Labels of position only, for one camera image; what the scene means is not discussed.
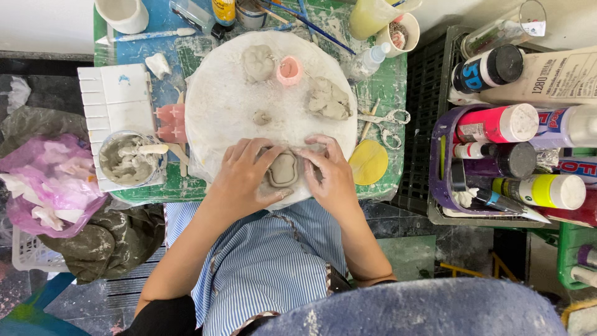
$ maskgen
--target forearm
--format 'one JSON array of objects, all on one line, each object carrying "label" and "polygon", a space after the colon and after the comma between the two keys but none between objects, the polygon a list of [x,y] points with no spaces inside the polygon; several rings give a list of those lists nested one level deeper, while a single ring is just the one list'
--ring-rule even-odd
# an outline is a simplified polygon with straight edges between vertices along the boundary
[{"label": "forearm", "polygon": [[381,251],[360,207],[337,215],[346,265],[360,287],[379,281],[396,280],[392,266]]},{"label": "forearm", "polygon": [[169,300],[190,294],[205,257],[218,237],[231,224],[221,213],[203,204],[147,279],[136,313],[153,300]]}]

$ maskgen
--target white plastic basket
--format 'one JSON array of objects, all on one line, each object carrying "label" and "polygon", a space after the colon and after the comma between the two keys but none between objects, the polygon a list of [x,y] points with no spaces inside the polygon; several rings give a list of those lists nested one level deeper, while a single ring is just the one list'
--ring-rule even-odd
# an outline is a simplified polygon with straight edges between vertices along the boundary
[{"label": "white plastic basket", "polygon": [[13,266],[19,271],[70,272],[62,254],[47,248],[32,234],[13,226]]}]

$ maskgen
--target black sleeve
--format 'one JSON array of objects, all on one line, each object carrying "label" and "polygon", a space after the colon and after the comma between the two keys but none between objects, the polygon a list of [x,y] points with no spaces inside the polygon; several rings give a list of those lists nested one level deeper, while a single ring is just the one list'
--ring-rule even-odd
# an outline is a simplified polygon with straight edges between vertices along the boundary
[{"label": "black sleeve", "polygon": [[171,300],[155,300],[143,308],[135,317],[130,328],[120,335],[201,335],[195,330],[195,303],[190,296]]}]

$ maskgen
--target fluorescent pink paint bottle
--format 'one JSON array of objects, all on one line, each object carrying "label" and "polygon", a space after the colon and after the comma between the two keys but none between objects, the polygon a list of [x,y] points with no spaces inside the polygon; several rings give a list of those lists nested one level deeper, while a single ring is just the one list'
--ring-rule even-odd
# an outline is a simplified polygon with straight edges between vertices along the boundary
[{"label": "fluorescent pink paint bottle", "polygon": [[537,133],[539,116],[529,104],[469,112],[458,120],[454,142],[525,142]]}]

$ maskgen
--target scissors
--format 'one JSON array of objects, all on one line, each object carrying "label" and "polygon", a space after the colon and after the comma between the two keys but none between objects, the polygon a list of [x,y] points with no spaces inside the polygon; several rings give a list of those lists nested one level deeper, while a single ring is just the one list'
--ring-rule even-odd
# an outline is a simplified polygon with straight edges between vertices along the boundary
[{"label": "scissors", "polygon": [[[396,113],[398,113],[398,112],[404,113],[404,116],[405,116],[404,121],[396,119]],[[376,124],[377,127],[379,127],[379,130],[381,131],[381,141],[388,148],[398,149],[402,146],[402,141],[400,140],[400,137],[398,135],[392,133],[387,128],[383,127],[381,122],[387,121],[388,123],[401,124],[401,125],[408,124],[408,122],[410,121],[410,113],[408,113],[407,111],[405,111],[403,109],[394,109],[394,110],[391,110],[390,112],[388,112],[385,117],[375,117],[374,115],[364,115],[364,114],[359,114],[356,117],[359,120],[369,121],[370,123]],[[396,146],[391,146],[387,142],[388,137],[390,137],[396,141]]]}]

